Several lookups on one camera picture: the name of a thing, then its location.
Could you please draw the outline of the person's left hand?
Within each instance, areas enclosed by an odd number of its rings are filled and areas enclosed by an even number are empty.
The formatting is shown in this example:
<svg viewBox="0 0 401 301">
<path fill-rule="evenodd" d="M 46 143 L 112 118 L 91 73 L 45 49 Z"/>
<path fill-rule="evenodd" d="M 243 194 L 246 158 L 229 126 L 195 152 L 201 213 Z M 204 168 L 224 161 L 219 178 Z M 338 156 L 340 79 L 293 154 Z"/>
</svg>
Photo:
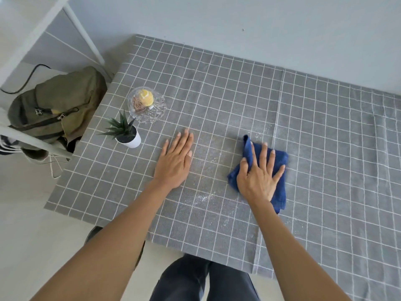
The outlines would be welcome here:
<svg viewBox="0 0 401 301">
<path fill-rule="evenodd" d="M 188 177 L 190 167 L 187 167 L 187 154 L 179 154 L 179 141 L 183 133 L 178 132 L 176 137 L 169 142 L 168 155 L 165 160 L 156 164 L 154 181 L 168 191 L 179 187 Z M 190 150 L 192 150 L 194 134 L 190 132 Z"/>
</svg>

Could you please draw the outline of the person's right hand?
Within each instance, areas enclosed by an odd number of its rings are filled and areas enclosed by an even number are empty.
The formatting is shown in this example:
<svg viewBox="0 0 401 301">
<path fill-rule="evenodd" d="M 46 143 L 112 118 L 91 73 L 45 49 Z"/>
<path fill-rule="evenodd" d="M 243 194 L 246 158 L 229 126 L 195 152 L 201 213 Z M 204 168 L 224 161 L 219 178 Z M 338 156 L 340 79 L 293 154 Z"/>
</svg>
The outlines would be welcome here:
<svg viewBox="0 0 401 301">
<path fill-rule="evenodd" d="M 261 153 L 259 156 L 259 164 L 253 142 L 251 142 L 253 153 L 253 163 L 248 172 L 248 177 L 242 179 L 237 176 L 237 185 L 241 195 L 248 201 L 249 204 L 259 203 L 261 201 L 271 202 L 276 186 L 273 181 L 273 166 L 275 162 L 275 150 L 272 150 L 267 168 L 261 168 Z"/>
</svg>

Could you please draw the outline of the blue cleaning cloth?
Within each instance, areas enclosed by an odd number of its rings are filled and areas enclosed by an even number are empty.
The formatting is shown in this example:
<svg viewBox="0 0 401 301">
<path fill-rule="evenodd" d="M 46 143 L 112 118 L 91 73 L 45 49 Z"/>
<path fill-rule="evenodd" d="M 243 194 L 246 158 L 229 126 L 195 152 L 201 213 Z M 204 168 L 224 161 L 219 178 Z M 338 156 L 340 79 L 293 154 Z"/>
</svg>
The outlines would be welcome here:
<svg viewBox="0 0 401 301">
<path fill-rule="evenodd" d="M 255 148 L 255 155 L 257 159 L 257 164 L 259 164 L 259 156 L 262 150 L 262 144 L 261 143 L 254 143 L 254 148 Z M 251 148 L 251 140 L 248 135 L 243 136 L 243 157 L 246 158 L 247 163 L 248 163 L 248 170 L 251 169 L 252 163 L 253 163 L 253 153 L 252 153 L 252 148 Z M 275 162 L 273 166 L 273 175 L 276 175 L 276 173 L 279 171 L 280 167 L 282 165 L 287 165 L 288 163 L 288 154 L 285 151 L 280 151 L 276 150 L 275 151 Z M 232 187 L 235 191 L 239 192 L 238 185 L 237 185 L 237 176 L 239 174 L 240 170 L 240 165 L 237 165 L 233 171 L 231 171 L 228 176 L 228 185 Z M 286 189 L 285 189 L 285 173 L 280 177 L 278 180 L 276 190 L 274 191 L 271 204 L 273 205 L 273 208 L 276 212 L 276 214 L 279 214 L 279 212 L 286 207 Z"/>
</svg>

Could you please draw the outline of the person's right forearm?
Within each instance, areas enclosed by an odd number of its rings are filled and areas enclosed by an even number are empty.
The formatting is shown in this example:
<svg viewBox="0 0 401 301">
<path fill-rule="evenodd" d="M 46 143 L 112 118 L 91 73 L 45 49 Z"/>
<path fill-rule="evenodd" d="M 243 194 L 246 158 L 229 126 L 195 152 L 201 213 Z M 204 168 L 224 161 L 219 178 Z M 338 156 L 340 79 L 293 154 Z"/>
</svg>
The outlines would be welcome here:
<svg viewBox="0 0 401 301">
<path fill-rule="evenodd" d="M 265 197 L 247 200 L 285 301 L 351 301 L 295 239 Z"/>
</svg>

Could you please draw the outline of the person's left forearm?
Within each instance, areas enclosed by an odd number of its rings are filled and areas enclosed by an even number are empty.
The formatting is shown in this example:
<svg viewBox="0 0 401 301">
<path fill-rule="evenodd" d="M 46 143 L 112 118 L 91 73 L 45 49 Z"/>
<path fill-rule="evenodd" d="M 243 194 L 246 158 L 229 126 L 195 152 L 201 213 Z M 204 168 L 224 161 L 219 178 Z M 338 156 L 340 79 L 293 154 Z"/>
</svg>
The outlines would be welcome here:
<svg viewBox="0 0 401 301">
<path fill-rule="evenodd" d="M 153 179 L 30 301 L 120 301 L 158 209 L 168 193 L 180 184 L 172 180 Z"/>
</svg>

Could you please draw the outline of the clear cut glass lidded dish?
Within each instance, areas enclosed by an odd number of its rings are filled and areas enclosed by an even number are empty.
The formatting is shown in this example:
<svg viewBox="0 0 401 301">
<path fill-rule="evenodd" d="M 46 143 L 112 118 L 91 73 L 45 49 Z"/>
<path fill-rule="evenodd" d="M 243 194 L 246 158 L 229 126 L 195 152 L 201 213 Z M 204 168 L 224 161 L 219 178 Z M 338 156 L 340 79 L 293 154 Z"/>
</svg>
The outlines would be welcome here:
<svg viewBox="0 0 401 301">
<path fill-rule="evenodd" d="M 134 94 L 140 89 L 147 89 L 153 93 L 154 103 L 151 107 L 135 108 L 133 105 Z M 167 110 L 165 98 L 162 94 L 149 87 L 137 87 L 132 89 L 127 95 L 128 112 L 138 123 L 151 124 L 164 115 Z"/>
</svg>

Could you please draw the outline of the green succulent in white pot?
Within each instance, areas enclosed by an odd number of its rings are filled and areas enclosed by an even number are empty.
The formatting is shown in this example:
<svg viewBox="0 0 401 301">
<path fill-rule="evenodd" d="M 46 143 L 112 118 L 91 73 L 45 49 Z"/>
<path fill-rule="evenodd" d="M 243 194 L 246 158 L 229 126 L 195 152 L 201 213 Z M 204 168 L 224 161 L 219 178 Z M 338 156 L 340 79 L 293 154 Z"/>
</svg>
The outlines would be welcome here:
<svg viewBox="0 0 401 301">
<path fill-rule="evenodd" d="M 119 111 L 119 121 L 115 118 L 107 120 L 109 127 L 106 132 L 98 133 L 98 135 L 111 136 L 118 143 L 128 148 L 136 148 L 141 144 L 141 137 L 137 128 L 134 126 L 135 118 L 127 116 L 125 109 Z"/>
</svg>

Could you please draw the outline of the grey checked tablecloth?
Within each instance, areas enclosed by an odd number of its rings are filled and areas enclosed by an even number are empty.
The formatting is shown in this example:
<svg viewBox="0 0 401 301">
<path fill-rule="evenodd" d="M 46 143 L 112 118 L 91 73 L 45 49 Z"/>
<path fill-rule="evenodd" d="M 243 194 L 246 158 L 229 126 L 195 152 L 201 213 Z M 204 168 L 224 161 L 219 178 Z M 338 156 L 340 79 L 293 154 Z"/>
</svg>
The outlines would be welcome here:
<svg viewBox="0 0 401 301">
<path fill-rule="evenodd" d="M 127 95 L 165 98 L 161 119 L 134 122 L 128 148 L 106 132 Z M 194 134 L 187 180 L 148 233 L 153 243 L 248 273 L 273 267 L 246 201 L 227 183 L 243 135 L 288 153 L 279 216 L 333 277 L 401 287 L 401 97 L 186 45 L 138 36 L 44 208 L 99 226 L 139 195 L 162 143 Z"/>
</svg>

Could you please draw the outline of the yellow round sweet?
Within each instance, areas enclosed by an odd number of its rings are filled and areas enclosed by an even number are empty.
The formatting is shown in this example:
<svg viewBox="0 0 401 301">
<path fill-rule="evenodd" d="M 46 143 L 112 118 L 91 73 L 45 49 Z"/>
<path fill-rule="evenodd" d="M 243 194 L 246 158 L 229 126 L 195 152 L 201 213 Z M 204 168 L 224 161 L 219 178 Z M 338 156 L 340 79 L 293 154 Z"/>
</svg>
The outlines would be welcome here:
<svg viewBox="0 0 401 301">
<path fill-rule="evenodd" d="M 154 96 L 150 90 L 140 89 L 134 94 L 133 105 L 137 109 L 142 107 L 151 107 L 153 103 Z"/>
</svg>

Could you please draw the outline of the olive green backpack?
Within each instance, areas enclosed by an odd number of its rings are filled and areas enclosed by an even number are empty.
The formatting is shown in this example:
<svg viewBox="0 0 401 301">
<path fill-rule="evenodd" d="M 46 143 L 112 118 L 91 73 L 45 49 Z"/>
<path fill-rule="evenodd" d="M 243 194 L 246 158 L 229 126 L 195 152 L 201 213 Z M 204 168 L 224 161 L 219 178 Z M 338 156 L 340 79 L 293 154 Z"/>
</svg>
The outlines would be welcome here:
<svg viewBox="0 0 401 301">
<path fill-rule="evenodd" d="M 8 127 L 50 145 L 59 142 L 73 153 L 68 145 L 84 135 L 107 90 L 93 66 L 54 76 L 14 98 Z"/>
</svg>

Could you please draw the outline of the dark blue jeans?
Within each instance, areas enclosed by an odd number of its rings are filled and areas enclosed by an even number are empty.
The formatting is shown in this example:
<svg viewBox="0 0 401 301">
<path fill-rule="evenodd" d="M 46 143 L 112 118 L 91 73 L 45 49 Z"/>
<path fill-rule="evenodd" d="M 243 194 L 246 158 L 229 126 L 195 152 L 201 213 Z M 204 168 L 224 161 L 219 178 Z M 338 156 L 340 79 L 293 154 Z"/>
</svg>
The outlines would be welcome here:
<svg viewBox="0 0 401 301">
<path fill-rule="evenodd" d="M 248 273 L 190 254 L 162 273 L 150 301 L 201 301 L 207 276 L 207 301 L 260 301 Z"/>
</svg>

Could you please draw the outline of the striped fabric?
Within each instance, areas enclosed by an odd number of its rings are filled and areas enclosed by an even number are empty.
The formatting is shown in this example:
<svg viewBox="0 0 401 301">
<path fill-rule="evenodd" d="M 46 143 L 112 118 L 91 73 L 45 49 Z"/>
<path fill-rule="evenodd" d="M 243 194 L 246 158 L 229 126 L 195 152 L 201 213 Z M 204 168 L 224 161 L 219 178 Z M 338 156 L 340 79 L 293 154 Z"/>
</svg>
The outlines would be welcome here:
<svg viewBox="0 0 401 301">
<path fill-rule="evenodd" d="M 0 135 L 0 155 L 6 156 L 21 152 L 18 140 Z"/>
</svg>

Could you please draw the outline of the white metal shelf frame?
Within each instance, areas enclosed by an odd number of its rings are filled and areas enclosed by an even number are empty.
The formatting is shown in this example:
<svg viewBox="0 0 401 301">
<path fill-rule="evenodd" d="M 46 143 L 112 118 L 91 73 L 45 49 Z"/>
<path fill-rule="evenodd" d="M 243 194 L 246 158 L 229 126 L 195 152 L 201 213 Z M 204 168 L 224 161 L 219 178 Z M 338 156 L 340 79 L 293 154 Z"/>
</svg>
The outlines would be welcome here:
<svg viewBox="0 0 401 301">
<path fill-rule="evenodd" d="M 96 60 L 87 58 L 112 79 L 103 56 L 69 5 L 69 0 L 0 0 L 0 88 L 10 77 L 17 80 L 22 73 L 27 75 L 28 65 L 20 65 L 21 61 L 42 34 L 47 33 L 60 11 L 64 11 Z M 14 97 L 14 94 L 8 95 L 0 90 L 0 135 L 44 149 L 51 156 L 70 159 L 72 154 L 67 150 L 8 127 L 7 111 Z"/>
</svg>

